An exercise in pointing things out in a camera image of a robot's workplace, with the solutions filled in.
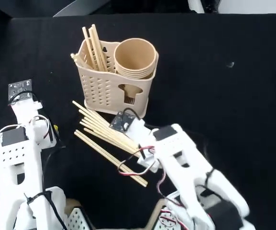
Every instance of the wooden chopstick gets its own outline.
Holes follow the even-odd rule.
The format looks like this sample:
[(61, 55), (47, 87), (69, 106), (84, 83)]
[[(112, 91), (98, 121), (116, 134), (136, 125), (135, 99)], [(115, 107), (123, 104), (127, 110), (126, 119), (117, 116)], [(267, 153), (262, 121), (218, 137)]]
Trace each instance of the wooden chopstick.
[(90, 59), (91, 59), (91, 66), (92, 66), (93, 69), (98, 70), (96, 68), (96, 65), (95, 65), (95, 61), (94, 61), (94, 58), (93, 58), (91, 44), (90, 44), (88, 33), (87, 33), (87, 30), (86, 30), (85, 27), (82, 28), (82, 33), (84, 34), (85, 41), (86, 41), (86, 44), (87, 44), (88, 52), (89, 52)]
[[(83, 115), (86, 115), (86, 113), (84, 113), (81, 109), (79, 109), (79, 112)], [(107, 134), (106, 136), (110, 136), (111, 138), (117, 140), (119, 143), (122, 143), (123, 145), (127, 146), (132, 150), (131, 151), (132, 154), (138, 150), (138, 146), (135, 143), (133, 144), (132, 142), (129, 142), (129, 140), (131, 141), (131, 139), (126, 135), (119, 133), (118, 131), (113, 130), (107, 126), (101, 126), (100, 124), (94, 122), (93, 120), (88, 121), (86, 119), (83, 119), (82, 122), (84, 122), (89, 127), (91, 127), (92, 130), (98, 130), (101, 133), (106, 133)]]
[(101, 47), (101, 44), (100, 44), (100, 41), (99, 41), (99, 35), (98, 35), (97, 30), (96, 30), (95, 24), (92, 24), (92, 31), (93, 31), (95, 43), (96, 43), (96, 46), (97, 46), (97, 49), (98, 49), (98, 52), (99, 52), (100, 59), (101, 59), (101, 61), (103, 63), (103, 66), (104, 66), (104, 70), (108, 71), (107, 61), (106, 61), (106, 58), (103, 54), (103, 48)]
[(75, 63), (79, 64), (80, 66), (88, 69), (93, 69), (81, 58), (79, 54), (71, 54), (71, 58), (74, 60)]
[(90, 38), (91, 38), (91, 43), (92, 43), (92, 47), (93, 47), (93, 50), (94, 50), (94, 54), (95, 54), (95, 57), (96, 57), (96, 62), (97, 62), (97, 65), (99, 67), (99, 71), (104, 71), (104, 67), (103, 67), (103, 64), (102, 64), (102, 61), (100, 59), (100, 55), (99, 55), (99, 51), (97, 49), (97, 45), (96, 45), (96, 41), (95, 41), (95, 36), (93, 34), (93, 28), (89, 28), (89, 34), (90, 34)]
[(120, 141), (125, 142), (128, 146), (131, 146), (133, 149), (138, 149), (138, 145), (129, 137), (127, 137), (126, 135), (116, 130), (109, 128), (109, 123), (103, 117), (101, 117), (97, 112), (86, 109), (85, 107), (78, 104), (76, 101), (72, 101), (72, 103), (81, 110), (80, 113), (82, 113), (87, 117), (90, 117), (90, 119), (92, 120), (92, 123), (95, 122), (97, 124), (101, 124), (101, 126), (104, 129), (109, 130), (109, 133), (116, 136)]
[(92, 135), (94, 135), (94, 136), (96, 136), (96, 137), (98, 137), (98, 138), (100, 138), (100, 139), (102, 139), (102, 140), (104, 140), (104, 141), (106, 141), (106, 142), (108, 142), (108, 143), (110, 143), (110, 144), (112, 144), (112, 145), (128, 152), (128, 153), (130, 153), (130, 154), (134, 154), (138, 150), (138, 149), (133, 150), (133, 149), (127, 147), (126, 145), (123, 145), (122, 143), (117, 142), (112, 138), (109, 138), (109, 136), (103, 135), (103, 133), (101, 133), (100, 131), (92, 130), (92, 127), (90, 127), (89, 125), (87, 125), (84, 122), (80, 122), (80, 124), (85, 127), (84, 130), (87, 133), (90, 133), (90, 134), (92, 134)]
[[(115, 166), (118, 167), (120, 165), (121, 162), (118, 159), (116, 159), (114, 156), (112, 156), (110, 153), (108, 153), (106, 150), (104, 150), (101, 146), (99, 146), (98, 144), (96, 144), (93, 140), (91, 140), (90, 138), (88, 138), (82, 132), (80, 132), (79, 130), (76, 130), (74, 132), (74, 134), (77, 137), (79, 137), (82, 141), (84, 141), (86, 144), (88, 144), (89, 146), (91, 146), (94, 150), (96, 150), (103, 157), (105, 157), (107, 160), (109, 160), (111, 163), (113, 163)], [(133, 172), (131, 169), (129, 169), (125, 165), (122, 165), (120, 167), (120, 169), (123, 170), (126, 173), (132, 173)], [(140, 176), (130, 176), (130, 177), (133, 178), (136, 182), (138, 182), (143, 187), (146, 187), (147, 184), (148, 184), (148, 182), (145, 179), (143, 179), (142, 177), (140, 177)]]

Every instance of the stack of paper cups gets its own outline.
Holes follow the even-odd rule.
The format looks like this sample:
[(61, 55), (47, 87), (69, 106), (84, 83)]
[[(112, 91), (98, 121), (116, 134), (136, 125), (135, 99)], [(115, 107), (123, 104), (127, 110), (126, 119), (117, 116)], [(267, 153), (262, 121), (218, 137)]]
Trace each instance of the stack of paper cups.
[(130, 38), (116, 47), (114, 65), (117, 72), (127, 78), (145, 79), (155, 69), (156, 54), (156, 49), (150, 42)]

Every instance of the black wire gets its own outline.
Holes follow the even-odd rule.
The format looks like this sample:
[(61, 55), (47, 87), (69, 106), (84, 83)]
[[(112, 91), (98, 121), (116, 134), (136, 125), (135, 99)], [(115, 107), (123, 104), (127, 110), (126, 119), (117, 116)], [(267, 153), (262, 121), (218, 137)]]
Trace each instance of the black wire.
[[(201, 185), (201, 184), (198, 184), (196, 185), (195, 187), (203, 187), (205, 189), (209, 189), (208, 187), (204, 186), (204, 185)], [(209, 189), (214, 195), (216, 195), (220, 200), (224, 200), (223, 197), (221, 197), (221, 195), (217, 194), (216, 192), (214, 192), (213, 190)]]
[(122, 125), (122, 127), (123, 127), (124, 132), (126, 132), (126, 131), (128, 130), (128, 127), (127, 127), (127, 128), (124, 127), (124, 114), (125, 114), (125, 112), (126, 112), (127, 110), (132, 111), (133, 114), (136, 116), (136, 118), (137, 118), (138, 120), (141, 119), (141, 118), (139, 117), (139, 115), (137, 114), (137, 112), (134, 111), (132, 108), (125, 108), (125, 109), (123, 110), (123, 113), (122, 113), (122, 116), (121, 116), (121, 125)]
[(52, 191), (48, 190), (48, 191), (45, 191), (45, 192), (38, 193), (34, 197), (26, 197), (27, 204), (29, 205), (30, 203), (32, 203), (35, 199), (37, 199), (40, 196), (44, 196), (47, 199), (47, 201), (51, 205), (51, 207), (53, 209), (53, 212), (54, 212), (55, 216), (57, 217), (59, 223), (61, 224), (61, 226), (63, 227), (64, 230), (67, 230), (66, 225), (64, 224), (61, 217), (59, 216), (57, 208), (56, 208), (55, 204), (52, 201)]
[(134, 152), (131, 156), (129, 156), (129, 157), (124, 161), (124, 163), (122, 163), (122, 164), (120, 164), (120, 165), (118, 166), (117, 170), (118, 170), (119, 173), (121, 172), (121, 171), (120, 171), (120, 167), (121, 167), (123, 164), (125, 164), (127, 161), (129, 161), (129, 160), (130, 160), (135, 154), (137, 154), (138, 152), (140, 152), (140, 149), (137, 150), (136, 152)]
[(17, 94), (14, 95), (12, 98), (10, 98), (10, 100), (8, 101), (8, 105), (12, 104), (13, 102), (14, 102), (14, 104), (16, 104), (16, 102), (19, 101), (20, 99), (16, 99), (16, 100), (15, 100), (15, 98), (16, 98), (17, 96), (23, 94), (23, 93), (30, 93), (30, 94), (33, 95), (34, 98), (38, 101), (38, 98), (37, 98), (36, 94), (35, 94), (33, 91), (31, 91), (31, 90), (25, 90), (25, 91), (21, 91), (21, 92), (17, 93)]
[(45, 198), (47, 199), (47, 201), (50, 203), (50, 205), (51, 205), (51, 207), (52, 207), (52, 209), (53, 209), (53, 211), (54, 211), (54, 213), (55, 213), (55, 216), (56, 216), (57, 219), (59, 220), (59, 222), (60, 222), (60, 224), (62, 225), (63, 229), (64, 229), (64, 230), (67, 230), (67, 227), (66, 227), (66, 225), (64, 224), (64, 222), (62, 221), (61, 217), (59, 216), (58, 211), (57, 211), (57, 208), (56, 208), (55, 204), (53, 203), (51, 197), (48, 197), (47, 195), (44, 195), (44, 196), (45, 196)]

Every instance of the black fabric surface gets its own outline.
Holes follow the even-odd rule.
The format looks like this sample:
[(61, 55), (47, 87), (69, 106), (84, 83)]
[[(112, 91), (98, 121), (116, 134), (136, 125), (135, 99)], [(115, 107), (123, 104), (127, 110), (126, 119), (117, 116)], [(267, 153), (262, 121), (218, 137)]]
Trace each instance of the black fabric surface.
[(46, 185), (78, 199), (97, 228), (133, 228), (147, 223), (160, 174), (149, 173), (142, 188), (73, 137), (80, 116), (71, 101), (82, 103), (83, 93), (70, 53), (81, 44), (81, 27), (92, 23), (101, 40), (141, 37), (154, 44), (160, 58), (146, 122), (179, 123), (207, 136), (210, 161), (246, 199), (249, 220), (258, 230), (276, 229), (276, 15), (92, 15), (0, 26), (0, 128), (15, 123), (7, 84), (32, 78), (69, 142), (52, 158)]

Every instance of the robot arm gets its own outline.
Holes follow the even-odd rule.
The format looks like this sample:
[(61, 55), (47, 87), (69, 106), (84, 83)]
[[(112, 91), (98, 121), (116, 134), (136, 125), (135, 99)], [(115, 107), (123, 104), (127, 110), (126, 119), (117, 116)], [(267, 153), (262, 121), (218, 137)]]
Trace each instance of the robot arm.
[[(9, 85), (9, 99), (14, 97), (15, 101), (10, 106), (16, 114), (18, 124), (0, 130), (0, 230), (12, 230), (15, 223), (16, 226), (22, 226), (22, 220), (30, 223), (34, 218), (35, 221), (31, 223), (37, 229), (62, 229), (54, 214), (51, 214), (51, 207), (43, 195), (26, 205), (26, 197), (34, 197), (43, 191), (42, 149), (56, 145), (52, 124), (38, 114), (42, 104), (33, 101), (29, 91), (14, 96), (18, 92), (27, 91), (26, 88), (31, 90), (31, 80)], [(24, 178), (23, 181), (18, 180), (19, 176)], [(61, 202), (55, 203), (62, 216), (65, 206), (63, 191), (56, 187), (51, 190), (55, 191), (52, 196), (61, 193), (59, 196), (64, 197), (59, 199)], [(24, 218), (15, 221), (19, 209)]]
[[(144, 127), (143, 120), (135, 119), (126, 135), (141, 146), (154, 146), (155, 152), (144, 150), (138, 163), (147, 167), (155, 162), (153, 172), (159, 166), (163, 168), (177, 189), (168, 196), (166, 206), (188, 229), (254, 230), (244, 219), (249, 214), (244, 198), (220, 171), (213, 169), (179, 125), (151, 131)], [(209, 191), (211, 195), (205, 198), (203, 193)], [(170, 201), (175, 196), (180, 196), (182, 205)]]

